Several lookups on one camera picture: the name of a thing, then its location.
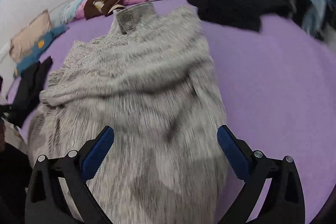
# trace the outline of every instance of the bed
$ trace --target bed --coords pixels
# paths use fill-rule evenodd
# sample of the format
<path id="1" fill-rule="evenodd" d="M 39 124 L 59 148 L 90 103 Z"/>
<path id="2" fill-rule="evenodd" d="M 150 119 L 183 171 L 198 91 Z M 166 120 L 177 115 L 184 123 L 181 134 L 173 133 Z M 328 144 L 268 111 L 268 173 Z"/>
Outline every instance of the bed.
<path id="1" fill-rule="evenodd" d="M 189 5 L 186 0 L 153 4 L 160 15 Z M 51 70 L 60 69 L 74 41 L 89 42 L 107 34 L 112 21 L 109 16 L 70 23 L 70 29 L 53 42 L 41 60 L 51 55 Z M 202 28 L 215 62 L 229 128 L 268 157 L 294 158 L 303 187 L 306 223 L 310 223 L 336 184 L 336 56 L 291 20 L 276 15 L 262 18 L 260 33 L 209 22 L 202 22 Z M 16 79 L 9 102 L 18 84 Z M 21 129 L 25 141 L 33 114 Z M 216 220 L 241 187 L 242 182 L 229 171 Z M 250 219 L 258 215 L 267 189 L 264 187 Z"/>

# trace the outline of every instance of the purple bed sheet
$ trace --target purple bed sheet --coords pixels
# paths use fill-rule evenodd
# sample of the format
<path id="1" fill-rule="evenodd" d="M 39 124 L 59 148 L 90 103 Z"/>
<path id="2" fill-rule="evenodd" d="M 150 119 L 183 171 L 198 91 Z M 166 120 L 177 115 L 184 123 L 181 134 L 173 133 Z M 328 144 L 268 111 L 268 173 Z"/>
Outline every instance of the purple bed sheet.
<path id="1" fill-rule="evenodd" d="M 186 0 L 154 2 L 158 14 L 186 4 Z M 49 47 L 41 60 L 53 58 L 60 69 L 73 42 L 105 35 L 113 16 L 79 20 Z M 306 223 L 322 208 L 336 184 L 336 55 L 309 37 L 291 20 L 276 15 L 262 18 L 260 33 L 202 22 L 215 62 L 228 126 L 252 150 L 266 156 L 294 158 L 306 207 Z M 19 79 L 9 101 L 14 99 Z M 31 116 L 21 134 L 27 141 Z M 219 201 L 219 220 L 236 198 L 242 183 L 229 170 Z M 264 187 L 250 219 L 265 198 Z"/>

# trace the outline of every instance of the person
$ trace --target person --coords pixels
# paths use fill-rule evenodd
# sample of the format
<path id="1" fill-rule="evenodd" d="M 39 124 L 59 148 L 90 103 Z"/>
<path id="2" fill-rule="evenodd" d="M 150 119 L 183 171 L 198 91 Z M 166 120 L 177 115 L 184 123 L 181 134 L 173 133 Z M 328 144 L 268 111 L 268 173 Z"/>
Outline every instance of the person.
<path id="1" fill-rule="evenodd" d="M 0 223 L 24 224 L 32 168 L 26 154 L 5 142 L 5 131 L 0 118 Z"/>

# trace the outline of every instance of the metal screw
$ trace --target metal screw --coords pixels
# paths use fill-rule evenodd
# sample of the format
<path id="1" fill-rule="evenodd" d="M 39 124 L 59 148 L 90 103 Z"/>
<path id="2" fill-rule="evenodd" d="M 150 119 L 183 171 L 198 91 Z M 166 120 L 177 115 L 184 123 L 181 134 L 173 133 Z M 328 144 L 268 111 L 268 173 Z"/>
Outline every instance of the metal screw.
<path id="1" fill-rule="evenodd" d="M 44 161 L 44 160 L 45 160 L 45 155 L 41 155 L 41 156 L 39 156 L 39 157 L 37 158 L 37 160 L 38 160 L 39 162 Z"/>
<path id="2" fill-rule="evenodd" d="M 257 157 L 257 158 L 262 158 L 263 157 L 263 153 L 261 151 L 255 151 L 254 152 L 254 155 Z"/>
<path id="3" fill-rule="evenodd" d="M 291 156 L 286 156 L 286 161 L 288 161 L 289 163 L 292 163 L 293 158 Z"/>
<path id="4" fill-rule="evenodd" d="M 73 158 L 73 157 L 75 157 L 77 155 L 77 151 L 76 150 L 71 150 L 69 153 L 68 153 L 68 156 L 70 157 L 70 158 Z"/>

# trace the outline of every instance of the beige cloth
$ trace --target beige cloth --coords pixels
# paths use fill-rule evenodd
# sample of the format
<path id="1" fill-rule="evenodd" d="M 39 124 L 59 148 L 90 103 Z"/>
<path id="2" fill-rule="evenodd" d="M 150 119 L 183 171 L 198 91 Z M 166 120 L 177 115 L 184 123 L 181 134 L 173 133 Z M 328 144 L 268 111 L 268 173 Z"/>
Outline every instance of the beige cloth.
<path id="1" fill-rule="evenodd" d="M 10 41 L 9 55 L 16 62 L 31 53 L 34 43 L 51 29 L 48 10 L 44 10 Z"/>

